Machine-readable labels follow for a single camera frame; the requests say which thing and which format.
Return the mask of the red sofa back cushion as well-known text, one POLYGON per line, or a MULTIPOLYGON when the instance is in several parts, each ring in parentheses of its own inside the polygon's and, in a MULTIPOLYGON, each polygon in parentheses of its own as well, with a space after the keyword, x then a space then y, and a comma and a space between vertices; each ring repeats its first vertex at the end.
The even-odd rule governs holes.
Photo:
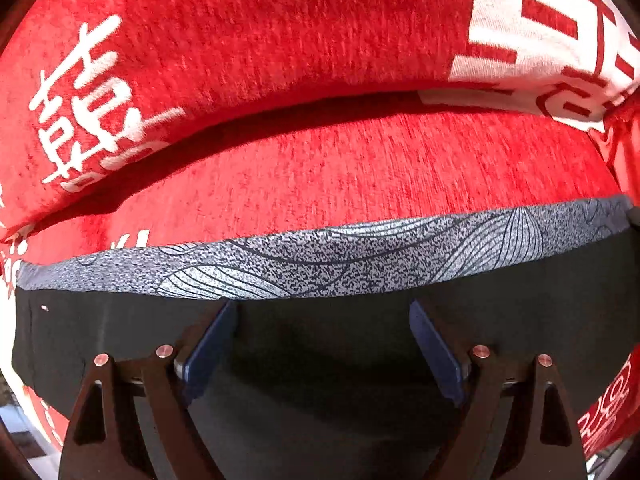
POLYGON ((5 236, 264 110, 514 90, 586 128, 639 82, 639 29, 615 0, 18 0, 1 37, 5 236))

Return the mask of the black pants with grey waistband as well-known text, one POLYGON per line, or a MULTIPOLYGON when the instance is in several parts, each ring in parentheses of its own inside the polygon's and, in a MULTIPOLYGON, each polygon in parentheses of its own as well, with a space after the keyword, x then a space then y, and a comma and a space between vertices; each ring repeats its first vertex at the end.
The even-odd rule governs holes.
POLYGON ((1 319, 4 368, 62 422, 32 427, 53 477, 86 371, 142 358, 213 302, 236 303, 227 353, 189 408, 219 479, 428 479, 456 420, 409 326, 423 299, 458 336, 558 367, 587 458, 594 416, 628 396, 639 340, 639 211, 624 196, 536 206, 500 240, 495 212, 371 222, 23 263, 1 319))

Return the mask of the red sofa seat cover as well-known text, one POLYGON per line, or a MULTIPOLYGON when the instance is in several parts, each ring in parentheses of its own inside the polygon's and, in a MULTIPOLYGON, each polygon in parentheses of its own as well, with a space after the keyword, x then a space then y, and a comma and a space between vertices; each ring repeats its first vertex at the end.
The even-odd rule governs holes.
POLYGON ((500 240, 527 230, 526 252, 540 255, 551 238, 528 220, 536 206, 637 193, 638 177, 637 98, 608 114, 602 132, 587 133, 512 110, 438 110, 399 94, 314 103, 223 124, 158 157, 137 155, 89 192, 92 204, 124 192, 114 211, 68 202, 48 210, 35 233, 2 244, 2 294, 14 298, 22 261, 369 221, 414 229, 421 217, 485 210, 506 218, 500 240))

